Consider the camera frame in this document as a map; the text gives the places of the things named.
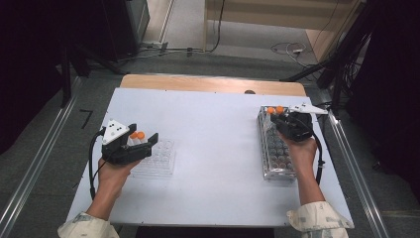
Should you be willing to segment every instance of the black cable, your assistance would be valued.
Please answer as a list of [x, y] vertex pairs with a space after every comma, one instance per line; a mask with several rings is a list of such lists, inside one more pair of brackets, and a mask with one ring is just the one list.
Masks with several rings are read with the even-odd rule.
[[315, 138], [316, 145], [318, 146], [319, 150], [319, 159], [318, 159], [318, 170], [316, 172], [316, 182], [319, 184], [321, 182], [321, 176], [322, 176], [322, 169], [324, 168], [325, 162], [322, 160], [322, 147], [321, 147], [321, 141], [316, 136], [316, 134], [312, 131], [312, 134]]
[[[346, 20], [344, 20], [344, 24], [346, 24], [346, 22], [347, 22], [347, 20], [349, 20], [349, 17], [350, 17], [350, 16], [351, 16], [351, 14], [348, 14], [348, 15], [347, 15]], [[341, 40], [341, 38], [342, 38], [343, 34], [344, 34], [344, 32], [342, 32], [342, 33], [340, 34], [339, 39], [337, 39], [337, 43], [336, 43], [336, 50], [337, 50], [337, 49], [338, 49], [338, 47], [339, 47], [340, 40]]]
[[[306, 66], [304, 66], [302, 68], [304, 70], [302, 70], [298, 74], [296, 74], [296, 75], [294, 75], [292, 77], [289, 77], [289, 78], [281, 78], [278, 81], [286, 81], [286, 82], [297, 81], [297, 80], [299, 80], [299, 79], [301, 79], [303, 77], [306, 77], [307, 75], [309, 75], [309, 73], [312, 74], [312, 76], [314, 76], [316, 78], [316, 80], [318, 80], [318, 78], [315, 75], [313, 75], [313, 73], [314, 72], [319, 72], [322, 75], [323, 72], [320, 72], [320, 70], [328, 70], [328, 71], [331, 71], [332, 69], [326, 67], [326, 65], [329, 64], [331, 58], [332, 58], [331, 53], [329, 53], [328, 54], [328, 58], [325, 59], [324, 61], [318, 62], [316, 64], [307, 64]], [[303, 76], [303, 75], [298, 76], [300, 73], [304, 72], [305, 70], [311, 70], [312, 72], [309, 72], [308, 74], [306, 74], [306, 76]]]
[[224, 8], [225, 8], [225, 0], [223, 0], [222, 8], [220, 9], [219, 25], [217, 27], [217, 42], [216, 42], [216, 45], [213, 47], [212, 50], [206, 51], [206, 53], [213, 53], [216, 50], [216, 48], [219, 46], [219, 42], [220, 42], [220, 26], [222, 25], [222, 16], [223, 16], [223, 9]]
[[[325, 128], [326, 128], [326, 121], [327, 121], [328, 115], [323, 114], [323, 115], [320, 115], [320, 117], [322, 118], [321, 133], [325, 137]], [[328, 144], [328, 140], [325, 140], [325, 145], [327, 146], [327, 150], [330, 151], [330, 146]], [[331, 158], [331, 163], [333, 164], [333, 168], [335, 170], [336, 169], [336, 164], [334, 163], [333, 158]]]
[[96, 194], [95, 184], [94, 184], [94, 176], [93, 176], [93, 165], [92, 165], [93, 164], [93, 159], [92, 159], [93, 147], [95, 146], [96, 139], [99, 136], [104, 136], [105, 135], [105, 130], [106, 130], [106, 128], [104, 127], [100, 131], [96, 132], [95, 135], [93, 136], [92, 140], [90, 141], [90, 146], [89, 146], [89, 163], [88, 163], [88, 166], [89, 166], [90, 196], [92, 197], [92, 200], [93, 200], [93, 198], [95, 198], [95, 194]]
[[355, 49], [350, 54], [348, 54], [347, 63], [344, 66], [343, 78], [341, 78], [341, 80], [344, 82], [342, 83], [342, 92], [348, 97], [353, 96], [351, 87], [354, 80], [356, 79], [356, 73], [358, 72], [357, 65], [360, 65], [359, 63], [356, 63], [356, 60], [359, 57], [362, 48], [367, 44], [369, 39], [370, 34], [364, 34], [362, 40], [356, 45]]
[[105, 162], [104, 162], [104, 164], [102, 164], [102, 165], [98, 168], [98, 170], [96, 170], [95, 175], [93, 175], [92, 180], [95, 180], [96, 175], [98, 175], [99, 171], [102, 169], [102, 167], [104, 167], [104, 166], [105, 166], [105, 164], [106, 164], [107, 162], [108, 162], [108, 161], [105, 161]]
[[[183, 49], [183, 48], [166, 48], [166, 49], [164, 49], [164, 52], [165, 51], [180, 51], [180, 52], [186, 52], [186, 53], [207, 53], [207, 54], [209, 54], [209, 53], [213, 53], [214, 51], [216, 51], [216, 49], [217, 49], [217, 47], [219, 46], [219, 43], [220, 43], [220, 29], [221, 29], [221, 25], [222, 25], [222, 16], [223, 16], [224, 8], [225, 8], [225, 0], [223, 0], [222, 8], [220, 10], [219, 24], [218, 24], [218, 27], [217, 27], [217, 35], [218, 35], [217, 36], [217, 42], [216, 42], [216, 45], [213, 47], [212, 50], [203, 51], [202, 49], [196, 49], [196, 48], [186, 48], [186, 49]], [[160, 49], [152, 47], [151, 49], [145, 49], [145, 50], [139, 51], [139, 53], [149, 52], [149, 51], [160, 51]], [[163, 54], [157, 54], [157, 56], [166, 55], [164, 52], [163, 52]]]
[[[313, 77], [313, 78], [315, 79], [315, 81], [316, 81], [316, 80], [318, 80], [318, 77], [316, 77], [316, 76], [314, 75], [314, 73], [315, 73], [315, 72], [312, 72], [312, 73], [311, 73], [311, 75], [312, 75], [312, 77]], [[309, 75], [305, 76], [305, 79], [306, 79], [306, 80], [308, 80], [308, 81], [314, 81], [313, 79], [308, 78], [308, 76], [309, 76]]]
[[333, 19], [333, 16], [334, 16], [334, 14], [336, 13], [336, 10], [337, 10], [337, 6], [339, 5], [339, 0], [337, 0], [337, 2], [336, 2], [336, 7], [334, 8], [334, 10], [333, 10], [333, 13], [331, 14], [331, 16], [330, 16], [330, 19], [328, 20], [328, 23], [324, 26], [324, 28], [322, 28], [322, 30], [318, 33], [318, 36], [316, 37], [316, 39], [315, 39], [315, 43], [314, 43], [314, 45], [313, 45], [313, 47], [312, 47], [312, 49], [316, 46], [316, 43], [318, 42], [318, 38], [319, 38], [319, 36], [321, 35], [321, 33], [328, 27], [328, 25], [330, 25], [330, 23], [331, 23], [331, 20]]

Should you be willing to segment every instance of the floor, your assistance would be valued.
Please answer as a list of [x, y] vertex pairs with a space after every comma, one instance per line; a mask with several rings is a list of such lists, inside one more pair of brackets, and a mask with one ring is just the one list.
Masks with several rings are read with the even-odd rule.
[[[203, 13], [200, 11], [203, 11], [203, 1], [150, 0], [149, 4], [153, 20], [145, 41], [157, 44], [168, 42], [169, 48], [201, 47]], [[213, 26], [217, 28], [217, 24], [208, 22], [208, 48], [213, 46], [214, 32], [217, 32]], [[284, 44], [288, 43], [297, 43], [297, 46], [304, 44], [304, 54], [293, 59], [285, 52]], [[303, 64], [317, 63], [301, 29], [232, 23], [222, 24], [220, 45], [211, 56], [196, 55], [186, 58], [184, 53], [179, 53], [151, 57], [153, 54], [155, 53], [140, 54], [135, 59], [122, 63], [121, 67], [132, 73], [222, 75], [278, 80], [299, 72], [303, 69]], [[10, 221], [14, 226], [9, 228], [9, 237], [55, 237], [56, 229], [66, 219], [77, 183], [86, 165], [86, 145], [97, 131], [106, 112], [107, 102], [122, 78], [107, 69], [94, 66], [97, 69], [93, 70], [89, 78], [74, 77], [73, 89], [77, 93], [74, 94], [72, 107], [68, 108], [65, 123], [58, 128], [61, 133], [52, 140], [53, 147], [45, 155], [44, 168], [33, 180], [31, 193], [24, 197], [26, 202], [19, 207], [22, 210], [18, 209], [16, 220]], [[314, 73], [299, 80], [305, 86], [313, 104], [323, 102], [325, 98], [322, 95], [328, 94], [328, 91], [321, 91], [315, 86], [317, 75]], [[31, 162], [40, 156], [37, 151], [44, 146], [44, 138], [50, 136], [50, 127], [57, 115], [62, 113], [59, 110], [60, 98], [59, 93], [28, 125], [15, 146], [0, 155], [0, 205], [3, 207], [10, 204], [11, 195], [19, 188]], [[86, 120], [86, 113], [82, 110], [94, 111], [83, 129], [81, 126]], [[361, 128], [352, 123], [346, 111], [341, 111], [341, 117], [357, 164], [387, 229], [387, 235], [376, 237], [417, 237], [420, 232], [417, 225], [420, 206], [408, 184], [396, 175], [374, 171], [371, 166], [375, 159], [369, 152], [368, 137]], [[344, 162], [340, 145], [334, 139], [333, 128], [328, 122], [320, 123], [325, 128], [324, 137], [335, 160], [336, 172], [356, 225], [356, 229], [349, 230], [349, 234], [351, 237], [374, 237], [367, 211], [364, 210], [360, 194]], [[125, 226], [120, 235], [133, 237], [135, 232], [136, 227]], [[299, 236], [293, 229], [275, 229], [275, 234], [276, 237]]]

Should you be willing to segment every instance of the person's arm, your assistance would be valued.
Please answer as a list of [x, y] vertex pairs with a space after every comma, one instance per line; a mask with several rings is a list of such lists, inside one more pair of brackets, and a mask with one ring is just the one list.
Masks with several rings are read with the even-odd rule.
[[81, 212], [58, 228], [59, 237], [118, 237], [108, 219], [131, 169], [139, 162], [117, 166], [100, 159], [98, 168], [102, 168], [98, 173], [95, 198], [86, 212]]
[[294, 142], [282, 135], [280, 137], [289, 148], [289, 155], [296, 171], [300, 204], [325, 201], [312, 167], [317, 150], [315, 140], [309, 138], [303, 142]]
[[317, 183], [313, 162], [317, 145], [309, 138], [303, 142], [288, 140], [289, 155], [296, 171], [301, 206], [296, 211], [288, 211], [290, 224], [302, 231], [302, 237], [348, 237], [345, 228], [354, 228], [352, 222], [340, 215], [325, 201], [324, 194]]
[[86, 213], [103, 219], [108, 220], [114, 203], [121, 194], [121, 189], [125, 184], [127, 177], [130, 175], [131, 169], [136, 166], [140, 161], [124, 165], [116, 166], [105, 163], [104, 160], [99, 160], [99, 185], [95, 198], [92, 204], [87, 209]]

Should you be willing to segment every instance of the hand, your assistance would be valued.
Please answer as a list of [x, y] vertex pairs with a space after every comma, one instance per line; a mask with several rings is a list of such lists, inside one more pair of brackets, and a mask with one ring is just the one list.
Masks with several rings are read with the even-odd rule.
[[112, 165], [100, 159], [98, 168], [102, 168], [99, 170], [98, 192], [107, 191], [110, 195], [118, 198], [121, 195], [121, 190], [126, 183], [127, 177], [131, 173], [131, 169], [138, 165], [139, 162], [136, 161], [127, 165]]
[[316, 142], [313, 138], [308, 138], [302, 142], [294, 142], [287, 139], [281, 133], [278, 136], [283, 140], [289, 149], [289, 155], [297, 173], [308, 173], [313, 171], [313, 163], [317, 150]]
[[103, 159], [100, 159], [98, 168], [103, 166], [99, 170], [98, 191], [86, 213], [103, 220], [108, 220], [114, 203], [120, 196], [127, 177], [130, 175], [130, 170], [138, 165], [139, 162], [132, 162], [120, 166], [105, 163]]

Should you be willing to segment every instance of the black curtain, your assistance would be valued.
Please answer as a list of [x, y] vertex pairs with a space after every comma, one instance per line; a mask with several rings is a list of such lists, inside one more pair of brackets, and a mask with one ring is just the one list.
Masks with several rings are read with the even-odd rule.
[[41, 1], [0, 2], [0, 154], [61, 88], [56, 23]]
[[375, 140], [383, 167], [420, 200], [420, 14], [416, 1], [382, 1], [347, 111]]

